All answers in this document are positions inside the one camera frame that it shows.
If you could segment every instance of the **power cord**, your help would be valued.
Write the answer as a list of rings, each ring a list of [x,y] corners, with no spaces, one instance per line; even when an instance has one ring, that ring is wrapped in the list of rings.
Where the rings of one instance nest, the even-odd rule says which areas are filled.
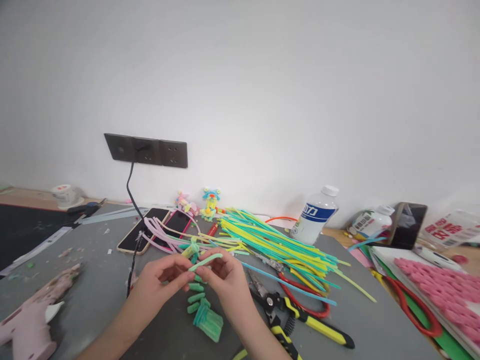
[[[140,151],[146,150],[148,148],[149,148],[149,146],[145,145],[145,146],[142,146],[141,148],[136,149],[135,151],[140,152]],[[130,179],[132,178],[132,173],[134,172],[134,164],[135,164],[135,155],[133,156],[133,160],[131,161],[130,175],[128,175],[128,180],[126,181],[126,191],[128,193],[128,196],[130,196],[130,200],[131,200],[131,203],[133,204],[133,207],[135,208],[136,212],[140,216],[140,221],[143,221],[144,216],[140,212],[140,209],[137,206],[137,204],[135,203],[134,197],[133,197],[132,193],[130,192],[130,188],[129,188]],[[135,251],[133,252],[133,258],[131,260],[130,274],[128,274],[128,282],[127,282],[127,287],[126,287],[126,297],[127,298],[130,295],[130,287],[132,286],[132,276],[133,276],[134,268],[135,268],[135,256],[137,256],[137,251],[139,250],[140,243],[142,242],[142,236],[140,235],[140,233],[138,235],[139,236],[137,237],[137,241],[136,241],[136,245],[135,245]]]

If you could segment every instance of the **hand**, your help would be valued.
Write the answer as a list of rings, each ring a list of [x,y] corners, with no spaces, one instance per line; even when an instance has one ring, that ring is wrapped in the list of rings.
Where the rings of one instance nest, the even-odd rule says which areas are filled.
[[[221,253],[223,257],[212,260],[206,266],[199,266],[196,273],[206,281],[218,295],[226,316],[235,328],[245,323],[252,314],[258,316],[254,301],[250,295],[249,284],[242,263],[221,247],[208,250],[200,260]]]
[[[115,323],[135,339],[158,314],[162,306],[180,289],[189,290],[195,277],[187,271],[192,263],[180,254],[149,262],[143,268]]]

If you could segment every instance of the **black cable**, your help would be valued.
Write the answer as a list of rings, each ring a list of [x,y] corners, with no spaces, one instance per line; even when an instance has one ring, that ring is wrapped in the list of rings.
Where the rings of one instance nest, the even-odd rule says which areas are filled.
[[[135,207],[135,210],[137,211],[138,215],[140,215],[140,218],[142,221],[144,219],[144,216],[142,215],[142,213],[140,212],[139,210],[139,207],[137,206],[137,204],[135,203],[135,200],[134,200],[134,197],[132,196],[132,193],[130,192],[130,189],[129,189],[129,182],[130,182],[130,178],[132,177],[132,173],[134,171],[134,164],[135,164],[135,159],[133,159],[131,161],[131,167],[130,167],[130,175],[128,175],[128,180],[126,181],[126,191],[128,192],[128,196],[130,196],[130,200],[131,200],[131,203],[133,204],[133,206]],[[129,295],[130,295],[130,287],[132,285],[132,275],[134,273],[134,267],[135,267],[135,256],[137,255],[137,251],[139,250],[139,247],[140,247],[140,243],[142,242],[142,237],[139,236],[138,237],[138,240],[136,242],[136,246],[135,246],[135,251],[133,252],[133,258],[131,260],[131,269],[130,269],[130,274],[128,275],[128,282],[127,282],[127,288],[126,288],[126,297],[128,298]]]

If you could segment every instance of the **red scissors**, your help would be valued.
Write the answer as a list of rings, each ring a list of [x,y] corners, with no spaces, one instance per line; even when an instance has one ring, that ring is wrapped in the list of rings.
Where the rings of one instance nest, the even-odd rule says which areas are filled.
[[[442,335],[443,330],[439,321],[437,320],[433,312],[429,309],[429,307],[417,295],[410,291],[410,289],[407,288],[404,284],[402,284],[401,281],[395,280],[390,276],[386,275],[383,275],[383,279],[387,280],[387,282],[393,287],[393,290],[395,291],[396,295],[398,296],[398,300],[400,301],[401,309],[408,316],[413,325],[415,325],[418,331],[432,338],[438,338],[440,335]],[[430,323],[430,329],[424,327],[421,323],[419,323],[415,316],[410,312],[409,305],[407,304],[407,298],[405,297],[404,292],[408,296],[410,296],[413,301],[415,301],[416,304],[420,307],[420,309],[422,309],[422,311],[425,313],[428,322]]]

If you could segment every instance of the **wall socket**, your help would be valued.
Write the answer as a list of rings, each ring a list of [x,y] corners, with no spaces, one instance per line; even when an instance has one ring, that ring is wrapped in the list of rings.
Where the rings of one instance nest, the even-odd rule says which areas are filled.
[[[105,133],[114,160],[186,169],[189,166],[187,143]]]

